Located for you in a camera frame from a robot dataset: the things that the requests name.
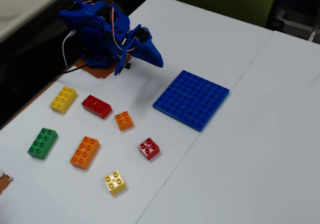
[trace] chair leg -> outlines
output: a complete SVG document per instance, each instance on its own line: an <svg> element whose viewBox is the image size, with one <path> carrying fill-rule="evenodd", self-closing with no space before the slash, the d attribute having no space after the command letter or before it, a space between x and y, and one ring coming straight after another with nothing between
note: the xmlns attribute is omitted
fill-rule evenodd
<svg viewBox="0 0 320 224"><path fill-rule="evenodd" d="M315 21L314 21L314 26L313 26L313 29L312 29L312 32L311 32L311 35L310 35L310 38L309 38L309 41L312 42L315 38L315 35L319 29L319 26L320 26L320 7L319 7L319 10L318 10L318 14L316 15L316 18L315 18Z"/></svg>

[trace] lego brick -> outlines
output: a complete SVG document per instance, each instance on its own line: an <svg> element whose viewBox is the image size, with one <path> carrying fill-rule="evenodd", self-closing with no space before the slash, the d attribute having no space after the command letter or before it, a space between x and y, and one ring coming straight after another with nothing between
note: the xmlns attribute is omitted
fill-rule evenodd
<svg viewBox="0 0 320 224"><path fill-rule="evenodd" d="M122 131L124 129L127 129L129 127L132 127L134 124L132 123L132 120L131 120L131 117L129 115L129 113L126 111L126 112L123 112L123 113L120 113L118 115L115 115L115 120L116 120L116 123L118 124L119 126L119 129Z"/></svg>
<svg viewBox="0 0 320 224"><path fill-rule="evenodd" d="M97 115L104 119L110 112L111 106L98 98L89 95L83 102L82 106L85 110L92 112L93 114Z"/></svg>
<svg viewBox="0 0 320 224"><path fill-rule="evenodd" d="M50 108L58 113L65 113L75 100L77 92L73 88L64 87L50 104Z"/></svg>
<svg viewBox="0 0 320 224"><path fill-rule="evenodd" d="M84 137L71 158L70 163L77 168L87 169L99 145L97 139Z"/></svg>
<svg viewBox="0 0 320 224"><path fill-rule="evenodd" d="M227 88L183 70L153 107L201 131L229 92Z"/></svg>
<svg viewBox="0 0 320 224"><path fill-rule="evenodd" d="M155 142L148 138L143 143L141 143L139 146L139 151L148 159L150 160L152 157L154 157L158 152L160 152L159 146L155 144Z"/></svg>
<svg viewBox="0 0 320 224"><path fill-rule="evenodd" d="M112 195L126 187L126 184L118 171L106 176L104 182Z"/></svg>
<svg viewBox="0 0 320 224"><path fill-rule="evenodd" d="M55 130L42 128L29 148L28 153L32 157L44 159L57 137L58 134Z"/></svg>

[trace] white cable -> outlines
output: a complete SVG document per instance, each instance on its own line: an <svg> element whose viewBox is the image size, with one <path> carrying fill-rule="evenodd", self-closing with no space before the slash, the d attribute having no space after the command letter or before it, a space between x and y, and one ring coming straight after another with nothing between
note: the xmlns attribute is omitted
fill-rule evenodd
<svg viewBox="0 0 320 224"><path fill-rule="evenodd" d="M74 30L71 30L70 33L64 38L64 41L62 42L62 55L63 55L63 59L64 59L64 63L65 63L65 66L66 68L68 68L68 64L67 64L67 60L66 60L66 56L65 56L65 42L66 40L71 37L71 36L74 36L74 34L76 33L77 31L74 29Z"/></svg>
<svg viewBox="0 0 320 224"><path fill-rule="evenodd" d="M113 40L114 40L114 43L116 44L116 46L119 48L119 49L121 49L121 50L123 50L122 48L120 48L119 47L119 45L117 44L117 42L115 41L116 39L115 39L115 33L114 33L114 26L113 26L113 24L114 24L114 8L112 7L112 10L111 10L111 24L112 24L112 36L113 36Z"/></svg>

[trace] blue lego baseplate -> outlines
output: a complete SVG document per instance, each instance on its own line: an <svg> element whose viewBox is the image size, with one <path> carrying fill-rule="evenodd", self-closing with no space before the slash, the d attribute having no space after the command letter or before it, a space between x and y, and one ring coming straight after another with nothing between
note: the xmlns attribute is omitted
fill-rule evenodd
<svg viewBox="0 0 320 224"><path fill-rule="evenodd" d="M229 92L183 70L153 107L201 132Z"/></svg>

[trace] green lego brick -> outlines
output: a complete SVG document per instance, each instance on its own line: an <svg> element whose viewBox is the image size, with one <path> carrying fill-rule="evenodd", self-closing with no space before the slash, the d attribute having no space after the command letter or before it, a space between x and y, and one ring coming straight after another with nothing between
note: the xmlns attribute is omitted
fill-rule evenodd
<svg viewBox="0 0 320 224"><path fill-rule="evenodd" d="M28 153L32 157L44 159L57 137L58 134L55 130L42 128L29 148Z"/></svg>

